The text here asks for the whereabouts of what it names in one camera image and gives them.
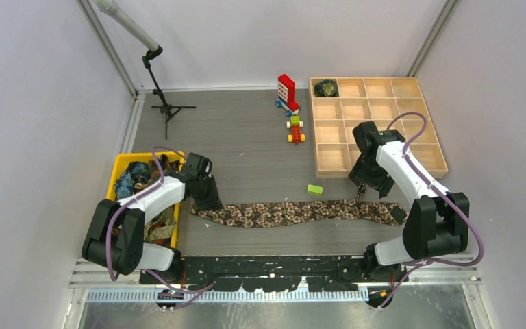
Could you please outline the green toy block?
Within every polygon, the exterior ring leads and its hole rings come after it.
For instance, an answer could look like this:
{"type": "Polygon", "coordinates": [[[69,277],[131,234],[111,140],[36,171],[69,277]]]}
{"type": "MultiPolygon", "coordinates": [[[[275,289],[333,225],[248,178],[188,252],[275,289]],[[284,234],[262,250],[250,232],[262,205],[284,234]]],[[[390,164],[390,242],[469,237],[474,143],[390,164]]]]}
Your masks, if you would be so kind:
{"type": "Polygon", "coordinates": [[[324,188],[322,186],[309,184],[307,186],[307,193],[311,195],[321,196],[323,194],[324,188]]]}

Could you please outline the brown floral tie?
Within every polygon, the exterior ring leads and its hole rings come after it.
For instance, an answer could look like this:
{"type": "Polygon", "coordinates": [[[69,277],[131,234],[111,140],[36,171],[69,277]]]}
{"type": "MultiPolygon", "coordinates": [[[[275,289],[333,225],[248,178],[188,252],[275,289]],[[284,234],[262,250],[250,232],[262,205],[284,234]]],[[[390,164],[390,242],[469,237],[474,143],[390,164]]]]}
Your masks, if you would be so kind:
{"type": "Polygon", "coordinates": [[[273,228],[324,219],[366,219],[394,227],[405,223],[408,214],[400,204],[364,201],[365,192],[366,186],[361,185],[354,199],[228,204],[218,210],[199,210],[193,206],[190,213],[239,228],[273,228]]]}

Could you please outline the red yellow toy block car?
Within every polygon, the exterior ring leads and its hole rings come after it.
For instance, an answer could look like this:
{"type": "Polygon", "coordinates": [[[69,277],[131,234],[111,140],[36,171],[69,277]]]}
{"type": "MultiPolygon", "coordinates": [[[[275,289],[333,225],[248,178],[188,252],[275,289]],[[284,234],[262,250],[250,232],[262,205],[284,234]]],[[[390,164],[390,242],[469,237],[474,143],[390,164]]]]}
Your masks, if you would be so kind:
{"type": "Polygon", "coordinates": [[[286,122],[286,127],[290,130],[288,134],[288,142],[299,144],[305,141],[305,134],[302,132],[303,121],[298,115],[290,116],[289,120],[286,122]]]}

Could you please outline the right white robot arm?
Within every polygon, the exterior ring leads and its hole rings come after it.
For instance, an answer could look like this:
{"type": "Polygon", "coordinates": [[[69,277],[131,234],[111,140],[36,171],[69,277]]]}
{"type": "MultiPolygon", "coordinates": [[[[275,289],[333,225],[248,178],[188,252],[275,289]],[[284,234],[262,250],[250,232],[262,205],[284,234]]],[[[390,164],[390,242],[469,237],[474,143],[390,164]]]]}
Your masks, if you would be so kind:
{"type": "Polygon", "coordinates": [[[464,251],[468,226],[462,216],[469,212],[467,196],[435,184],[424,166],[411,158],[397,130],[379,131],[374,122],[366,121],[352,132],[360,155],[349,179],[356,186],[376,190],[380,197],[397,185],[411,203],[402,234],[366,248],[366,277],[381,281],[401,263],[464,251]]]}

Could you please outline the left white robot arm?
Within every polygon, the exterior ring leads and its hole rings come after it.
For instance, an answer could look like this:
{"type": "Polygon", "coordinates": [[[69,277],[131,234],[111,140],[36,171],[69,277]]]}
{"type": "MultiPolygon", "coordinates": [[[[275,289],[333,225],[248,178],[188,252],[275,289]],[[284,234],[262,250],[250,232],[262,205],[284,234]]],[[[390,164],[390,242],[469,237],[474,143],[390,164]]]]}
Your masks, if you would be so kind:
{"type": "Polygon", "coordinates": [[[183,273],[176,260],[179,252],[146,242],[144,228],[161,212],[188,198],[201,210],[221,209],[211,171],[209,158],[190,153],[180,170],[160,171],[157,182],[142,192],[118,201],[101,200],[82,245],[82,258],[105,267],[113,280],[136,269],[150,269],[165,283],[176,283],[183,273]]]}

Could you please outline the pile of ties in bin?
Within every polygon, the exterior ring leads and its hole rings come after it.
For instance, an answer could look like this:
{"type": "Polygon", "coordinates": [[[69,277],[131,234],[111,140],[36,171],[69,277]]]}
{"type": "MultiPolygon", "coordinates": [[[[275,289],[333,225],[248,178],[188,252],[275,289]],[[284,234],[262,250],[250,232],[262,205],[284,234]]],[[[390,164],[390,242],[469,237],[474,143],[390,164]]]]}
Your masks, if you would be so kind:
{"type": "MultiPolygon", "coordinates": [[[[131,163],[114,185],[115,201],[131,197],[143,192],[160,177],[156,163],[152,160],[131,163]]],[[[157,239],[170,239],[175,221],[173,220],[171,206],[162,210],[144,226],[143,235],[145,242],[155,243],[157,239]]]]}

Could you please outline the wooden compartment tray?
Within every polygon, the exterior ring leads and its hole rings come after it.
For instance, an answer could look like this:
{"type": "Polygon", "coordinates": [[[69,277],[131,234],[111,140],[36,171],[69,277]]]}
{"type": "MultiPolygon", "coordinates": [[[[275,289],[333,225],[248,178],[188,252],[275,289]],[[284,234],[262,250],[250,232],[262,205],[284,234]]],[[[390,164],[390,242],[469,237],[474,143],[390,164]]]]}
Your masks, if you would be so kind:
{"type": "Polygon", "coordinates": [[[374,121],[379,130],[398,130],[410,144],[414,157],[434,178],[448,174],[436,129],[419,82],[414,77],[311,77],[310,112],[314,133],[316,175],[345,178],[360,156],[352,130],[374,121]],[[336,80],[339,95],[315,97],[313,86],[336,80]]]}

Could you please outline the black microphone stand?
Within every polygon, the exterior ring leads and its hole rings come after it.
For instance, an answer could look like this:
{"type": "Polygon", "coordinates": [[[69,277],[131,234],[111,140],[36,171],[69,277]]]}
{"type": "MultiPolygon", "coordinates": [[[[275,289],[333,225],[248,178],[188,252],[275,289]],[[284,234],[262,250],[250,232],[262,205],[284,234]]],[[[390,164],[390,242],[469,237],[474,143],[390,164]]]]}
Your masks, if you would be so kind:
{"type": "Polygon", "coordinates": [[[157,58],[159,55],[161,55],[163,52],[163,48],[158,45],[156,49],[151,50],[149,49],[142,57],[142,63],[144,64],[146,70],[148,71],[154,88],[152,90],[152,93],[161,101],[161,104],[159,106],[152,106],[154,109],[158,109],[161,114],[164,115],[164,137],[167,140],[168,139],[168,123],[169,121],[176,116],[181,110],[187,110],[187,109],[196,109],[196,106],[176,106],[171,103],[169,103],[166,100],[166,96],[164,94],[164,91],[160,88],[158,81],[155,78],[155,75],[152,70],[151,61],[157,58]]]}

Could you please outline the yellow plastic bin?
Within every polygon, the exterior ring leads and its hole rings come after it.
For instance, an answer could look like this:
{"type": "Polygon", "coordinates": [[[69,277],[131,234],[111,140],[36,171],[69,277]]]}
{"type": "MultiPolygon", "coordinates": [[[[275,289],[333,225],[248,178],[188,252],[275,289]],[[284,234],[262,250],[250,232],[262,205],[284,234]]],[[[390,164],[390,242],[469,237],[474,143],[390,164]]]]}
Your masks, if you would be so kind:
{"type": "MultiPolygon", "coordinates": [[[[185,153],[182,151],[158,151],[157,156],[161,156],[162,154],[166,155],[169,159],[169,162],[176,162],[179,161],[179,165],[176,166],[177,169],[182,168],[183,164],[185,163],[185,153]]],[[[127,154],[119,154],[115,160],[114,160],[114,166],[112,169],[112,174],[110,176],[110,181],[108,183],[107,191],[105,198],[111,199],[111,200],[117,200],[115,193],[114,185],[116,184],[116,181],[120,178],[120,176],[126,172],[127,167],[133,163],[133,162],[145,162],[148,163],[148,161],[152,160],[152,153],[151,152],[138,152],[138,153],[127,153],[127,154]]],[[[175,221],[175,224],[173,226],[170,239],[157,239],[155,243],[160,243],[163,246],[166,247],[172,247],[176,248],[178,243],[178,236],[179,236],[179,217],[181,212],[181,204],[175,204],[174,206],[171,206],[173,220],[175,221]]]]}

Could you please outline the rolled dark green tie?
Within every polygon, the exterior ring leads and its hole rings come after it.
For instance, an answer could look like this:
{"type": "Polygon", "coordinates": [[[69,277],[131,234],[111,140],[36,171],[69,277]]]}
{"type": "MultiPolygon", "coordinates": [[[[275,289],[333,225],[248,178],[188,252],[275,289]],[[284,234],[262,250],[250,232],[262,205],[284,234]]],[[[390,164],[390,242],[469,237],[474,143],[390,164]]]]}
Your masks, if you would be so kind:
{"type": "Polygon", "coordinates": [[[313,86],[315,97],[332,98],[339,95],[339,89],[336,80],[325,79],[313,86]]]}

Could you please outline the red white toy block tower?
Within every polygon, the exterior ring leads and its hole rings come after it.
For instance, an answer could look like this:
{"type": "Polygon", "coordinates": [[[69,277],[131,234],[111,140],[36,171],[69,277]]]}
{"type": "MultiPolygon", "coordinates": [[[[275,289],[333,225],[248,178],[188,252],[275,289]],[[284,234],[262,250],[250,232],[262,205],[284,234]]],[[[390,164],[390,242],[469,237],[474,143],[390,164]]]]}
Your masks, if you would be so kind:
{"type": "Polygon", "coordinates": [[[295,81],[282,74],[277,78],[277,100],[275,106],[283,108],[287,117],[298,115],[301,106],[295,101],[295,81]]]}

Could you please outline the grey microphone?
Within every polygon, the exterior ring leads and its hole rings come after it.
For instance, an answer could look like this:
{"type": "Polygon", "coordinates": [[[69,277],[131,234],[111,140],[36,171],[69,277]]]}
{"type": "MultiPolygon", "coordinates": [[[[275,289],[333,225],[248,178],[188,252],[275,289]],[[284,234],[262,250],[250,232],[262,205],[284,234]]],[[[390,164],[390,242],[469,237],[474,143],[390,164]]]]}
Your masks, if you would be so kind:
{"type": "Polygon", "coordinates": [[[131,18],[116,1],[94,0],[94,4],[102,13],[114,19],[150,52],[158,51],[160,53],[162,51],[161,46],[131,18]]]}

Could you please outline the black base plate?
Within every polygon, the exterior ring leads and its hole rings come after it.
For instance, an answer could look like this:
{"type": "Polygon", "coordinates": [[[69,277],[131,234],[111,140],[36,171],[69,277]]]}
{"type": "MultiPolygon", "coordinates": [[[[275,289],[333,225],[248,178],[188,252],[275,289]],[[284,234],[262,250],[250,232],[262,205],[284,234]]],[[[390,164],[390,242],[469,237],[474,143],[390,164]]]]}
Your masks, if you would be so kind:
{"type": "Polygon", "coordinates": [[[403,265],[378,265],[363,256],[176,256],[162,271],[142,260],[141,284],[182,284],[189,291],[352,291],[359,284],[390,289],[407,273],[403,265]]]}

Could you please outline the aluminium frame rail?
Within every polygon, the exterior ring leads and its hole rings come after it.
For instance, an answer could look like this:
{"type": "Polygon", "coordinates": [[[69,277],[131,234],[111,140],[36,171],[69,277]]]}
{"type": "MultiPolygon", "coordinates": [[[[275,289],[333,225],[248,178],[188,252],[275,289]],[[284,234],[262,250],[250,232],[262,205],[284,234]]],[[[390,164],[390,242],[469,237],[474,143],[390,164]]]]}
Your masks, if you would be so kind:
{"type": "MultiPolygon", "coordinates": [[[[135,270],[129,275],[120,274],[113,281],[105,267],[79,259],[73,268],[68,287],[70,289],[128,287],[138,285],[140,275],[141,271],[135,270]]],[[[406,284],[422,285],[451,283],[479,284],[481,283],[481,274],[475,267],[456,267],[434,263],[412,272],[406,282],[406,284]]]]}

